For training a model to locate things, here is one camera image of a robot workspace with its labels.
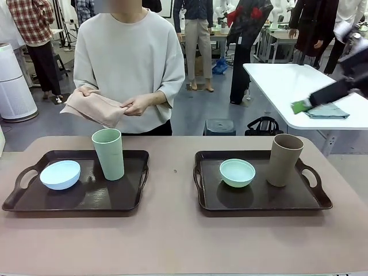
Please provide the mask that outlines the person's left hand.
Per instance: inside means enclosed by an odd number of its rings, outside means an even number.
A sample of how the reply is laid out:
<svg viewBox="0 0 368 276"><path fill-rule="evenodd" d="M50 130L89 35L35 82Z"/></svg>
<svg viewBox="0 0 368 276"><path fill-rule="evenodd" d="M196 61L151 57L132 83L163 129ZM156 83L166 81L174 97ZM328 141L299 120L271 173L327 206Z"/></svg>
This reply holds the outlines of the person's left hand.
<svg viewBox="0 0 368 276"><path fill-rule="evenodd" d="M141 116L154 103L153 94L144 94L131 98L121 104L126 116Z"/></svg>

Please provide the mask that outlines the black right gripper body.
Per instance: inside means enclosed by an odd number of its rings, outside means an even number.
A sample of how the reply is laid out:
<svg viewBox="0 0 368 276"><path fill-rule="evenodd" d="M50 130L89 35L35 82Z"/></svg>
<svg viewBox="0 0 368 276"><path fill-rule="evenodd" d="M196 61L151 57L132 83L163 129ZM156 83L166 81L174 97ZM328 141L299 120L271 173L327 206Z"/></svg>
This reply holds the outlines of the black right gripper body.
<svg viewBox="0 0 368 276"><path fill-rule="evenodd" d="M350 30L344 40L351 50L339 60L344 78L350 86L367 86L367 39L358 30Z"/></svg>

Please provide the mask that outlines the person's right hand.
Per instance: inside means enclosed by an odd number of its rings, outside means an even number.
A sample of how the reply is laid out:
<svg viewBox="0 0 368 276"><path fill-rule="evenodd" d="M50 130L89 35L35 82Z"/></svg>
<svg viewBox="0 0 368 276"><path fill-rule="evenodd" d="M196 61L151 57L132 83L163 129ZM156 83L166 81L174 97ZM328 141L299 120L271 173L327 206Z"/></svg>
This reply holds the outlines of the person's right hand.
<svg viewBox="0 0 368 276"><path fill-rule="evenodd" d="M91 87L87 87L87 86L81 86L78 87L74 90L74 93L81 93L84 97L88 97L90 94L95 93L95 94L100 94L100 90L98 89L93 89Z"/></svg>

